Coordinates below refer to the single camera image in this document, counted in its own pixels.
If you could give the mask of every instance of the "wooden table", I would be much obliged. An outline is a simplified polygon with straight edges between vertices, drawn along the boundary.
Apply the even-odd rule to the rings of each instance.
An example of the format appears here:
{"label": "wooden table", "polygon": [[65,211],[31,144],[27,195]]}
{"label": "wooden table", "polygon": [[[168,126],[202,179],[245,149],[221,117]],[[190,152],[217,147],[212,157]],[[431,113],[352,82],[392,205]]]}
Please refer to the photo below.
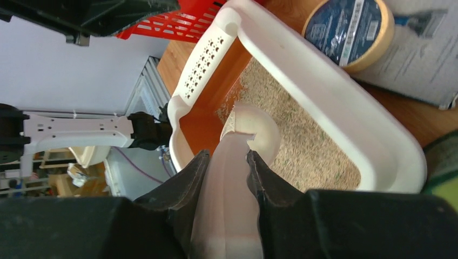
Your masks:
{"label": "wooden table", "polygon": [[[266,0],[265,7],[297,32],[320,0]],[[159,74],[172,94],[195,44],[171,41],[158,65]],[[218,66],[209,84],[237,84],[251,55],[236,40]],[[363,86],[376,100],[425,146],[458,129],[458,109],[439,111],[436,107],[410,100],[371,86]]]}

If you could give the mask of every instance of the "red basket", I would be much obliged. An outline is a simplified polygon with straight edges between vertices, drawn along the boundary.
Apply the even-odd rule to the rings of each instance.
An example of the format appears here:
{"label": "red basket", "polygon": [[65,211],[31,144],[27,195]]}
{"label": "red basket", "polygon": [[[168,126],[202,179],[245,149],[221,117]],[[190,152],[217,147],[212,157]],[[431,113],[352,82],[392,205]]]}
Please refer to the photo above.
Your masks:
{"label": "red basket", "polygon": [[210,26],[227,0],[181,0],[181,10],[163,13],[141,21],[117,35],[128,39],[132,34],[196,43]]}

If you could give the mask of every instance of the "purple cable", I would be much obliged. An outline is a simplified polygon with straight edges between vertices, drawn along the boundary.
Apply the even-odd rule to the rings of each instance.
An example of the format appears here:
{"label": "purple cable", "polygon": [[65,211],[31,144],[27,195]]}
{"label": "purple cable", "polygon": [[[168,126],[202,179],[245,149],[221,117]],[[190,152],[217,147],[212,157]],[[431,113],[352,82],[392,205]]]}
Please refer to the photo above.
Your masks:
{"label": "purple cable", "polygon": [[132,160],[130,160],[130,159],[127,157],[127,155],[124,154],[124,153],[121,151],[121,149],[120,149],[119,147],[113,147],[113,148],[116,149],[116,150],[117,150],[117,151],[127,160],[127,162],[129,162],[129,164],[130,164],[131,166],[133,166],[137,171],[139,171],[142,175],[144,175],[144,176],[148,177],[149,179],[151,179],[151,180],[157,182],[158,184],[164,183],[164,182],[162,182],[162,181],[160,181],[160,180],[158,180],[158,179],[156,179],[156,178],[150,176],[149,174],[145,173],[145,172],[144,172],[143,170],[141,170],[140,168],[138,168],[138,167],[132,162]]}
{"label": "purple cable", "polygon": [[162,166],[164,167],[165,172],[166,172],[170,177],[172,177],[172,174],[169,172],[169,170],[168,170],[167,167],[165,166],[165,162],[164,162],[164,155],[165,155],[165,153],[164,153],[164,151],[163,151],[162,149],[160,150],[160,155],[162,156],[162,158],[161,158],[160,160],[161,160],[161,162],[162,162]]}

